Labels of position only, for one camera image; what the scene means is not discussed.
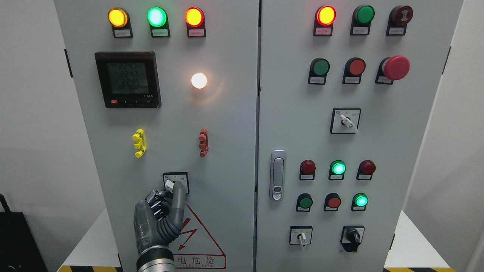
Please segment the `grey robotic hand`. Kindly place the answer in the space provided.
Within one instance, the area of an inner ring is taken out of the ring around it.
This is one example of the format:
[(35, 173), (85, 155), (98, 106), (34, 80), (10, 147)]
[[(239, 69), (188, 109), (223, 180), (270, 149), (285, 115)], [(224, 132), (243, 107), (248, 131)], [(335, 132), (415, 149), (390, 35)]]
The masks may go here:
[[(186, 192), (180, 181), (175, 181), (172, 190), (152, 190), (144, 201), (135, 205), (134, 229), (138, 253), (143, 254), (153, 246), (168, 246), (183, 229)], [(168, 214), (158, 219), (154, 208), (159, 204), (168, 207)]]

